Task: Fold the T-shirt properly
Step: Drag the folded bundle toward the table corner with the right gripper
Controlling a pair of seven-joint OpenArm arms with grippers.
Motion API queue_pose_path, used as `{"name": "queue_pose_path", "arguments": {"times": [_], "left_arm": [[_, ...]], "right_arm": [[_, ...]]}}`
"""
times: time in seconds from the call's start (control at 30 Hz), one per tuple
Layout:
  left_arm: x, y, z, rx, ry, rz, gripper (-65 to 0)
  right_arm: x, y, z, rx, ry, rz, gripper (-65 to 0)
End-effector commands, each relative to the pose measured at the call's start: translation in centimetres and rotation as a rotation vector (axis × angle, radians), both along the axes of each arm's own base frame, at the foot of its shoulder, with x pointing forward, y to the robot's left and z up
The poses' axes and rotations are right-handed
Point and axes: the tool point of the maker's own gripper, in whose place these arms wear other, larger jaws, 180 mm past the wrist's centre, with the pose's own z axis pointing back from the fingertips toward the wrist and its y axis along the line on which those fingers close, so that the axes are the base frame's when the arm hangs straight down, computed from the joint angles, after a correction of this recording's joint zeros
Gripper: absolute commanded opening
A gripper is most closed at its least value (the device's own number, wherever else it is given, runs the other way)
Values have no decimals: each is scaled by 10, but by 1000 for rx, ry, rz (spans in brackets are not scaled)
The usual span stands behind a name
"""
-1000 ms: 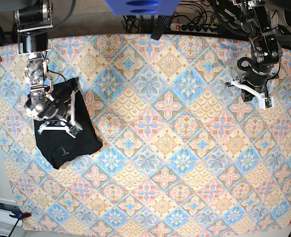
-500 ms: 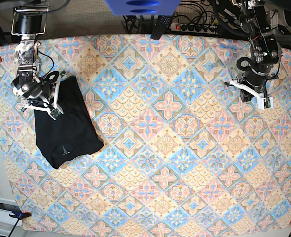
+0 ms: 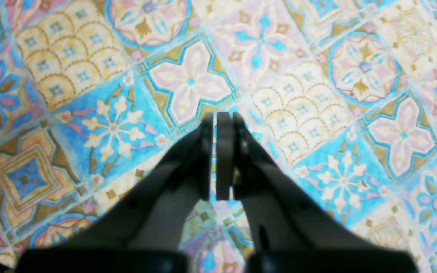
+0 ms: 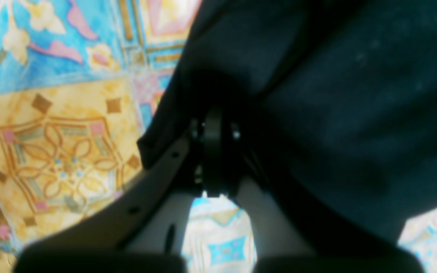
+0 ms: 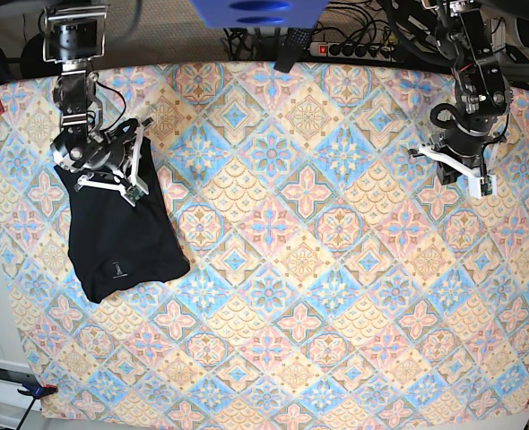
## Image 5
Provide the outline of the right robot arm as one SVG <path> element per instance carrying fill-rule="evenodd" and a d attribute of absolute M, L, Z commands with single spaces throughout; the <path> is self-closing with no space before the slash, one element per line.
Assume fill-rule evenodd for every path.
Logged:
<path fill-rule="evenodd" d="M 131 167 L 134 127 L 124 132 L 104 125 L 99 76 L 88 70 L 90 61 L 105 53 L 107 13 L 103 1 L 64 1 L 41 15 L 43 60 L 61 66 L 53 89 L 60 133 L 50 148 L 54 163 L 71 173 L 124 175 Z"/>

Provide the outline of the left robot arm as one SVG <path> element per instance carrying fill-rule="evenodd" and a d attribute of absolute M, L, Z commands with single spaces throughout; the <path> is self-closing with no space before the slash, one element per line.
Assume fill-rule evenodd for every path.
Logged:
<path fill-rule="evenodd" d="M 437 55 L 423 52 L 398 29 L 391 1 L 381 3 L 391 31 L 409 52 L 432 65 L 448 67 L 455 79 L 455 104 L 440 103 L 429 114 L 441 129 L 428 143 L 409 149 L 411 158 L 425 157 L 436 163 L 438 180 L 450 185 L 467 178 L 469 195 L 482 198 L 497 191 L 496 175 L 484 158 L 489 145 L 505 134 L 490 136 L 502 116 L 509 116 L 513 91 L 486 33 L 480 7 L 473 1 L 429 1 L 424 5 L 437 13 Z"/>

